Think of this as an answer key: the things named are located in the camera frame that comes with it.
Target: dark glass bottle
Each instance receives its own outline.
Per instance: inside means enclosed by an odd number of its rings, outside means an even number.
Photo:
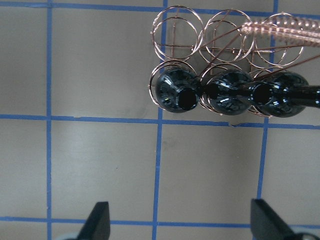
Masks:
[[[172,113],[194,109],[201,95],[198,77],[184,67],[171,67],[163,71],[155,84],[159,105]]]
[[[255,106],[263,114],[280,118],[297,115],[305,107],[320,108],[320,86],[310,86],[301,75],[281,71],[261,80],[272,88],[272,99]]]
[[[271,88],[239,69],[223,71],[212,77],[204,87],[204,97],[218,112],[238,115],[251,105],[263,105],[271,100]]]

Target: gray surface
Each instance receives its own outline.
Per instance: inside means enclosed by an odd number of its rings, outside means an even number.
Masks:
[[[168,2],[196,9],[273,10],[273,1],[260,0]],[[163,2],[90,4],[160,7]],[[108,121],[158,118],[147,91],[150,72],[160,62],[149,34],[158,14],[152,9],[52,9],[52,115],[112,118]],[[279,0],[279,11],[319,14],[320,6],[316,1]],[[0,13],[0,117],[10,118],[0,120],[0,240],[45,240],[47,122],[44,117],[15,120],[19,116],[6,115],[46,115],[47,9],[1,6]],[[201,17],[206,23],[212,15]],[[317,51],[307,50],[304,58]],[[190,62],[202,66],[196,59]],[[319,63],[292,70],[319,84]],[[269,122],[318,126],[319,114],[307,108]],[[220,116],[200,106],[183,114],[164,111],[163,119],[264,122],[250,113]],[[257,196],[263,128],[163,124],[162,130],[157,221],[248,226],[250,199]],[[112,224],[111,240],[151,240],[157,131],[157,124],[53,120],[53,221],[84,220],[95,202],[109,201],[112,221],[148,224]],[[268,129],[262,197],[289,224],[317,225],[313,232],[320,235],[318,139],[319,130]],[[4,221],[6,216],[23,221]],[[52,239],[81,226],[54,222]],[[247,227],[158,226],[157,240],[171,239],[250,240],[252,235]]]

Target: square grid cell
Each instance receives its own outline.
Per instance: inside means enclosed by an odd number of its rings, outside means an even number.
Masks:
[[[175,115],[150,100],[151,25],[171,5],[205,20],[223,9],[320,18],[311,0],[0,2],[1,240],[78,232],[98,201],[110,203],[111,240],[247,240],[261,197],[320,234],[317,109]],[[318,62],[295,70],[318,84]]]

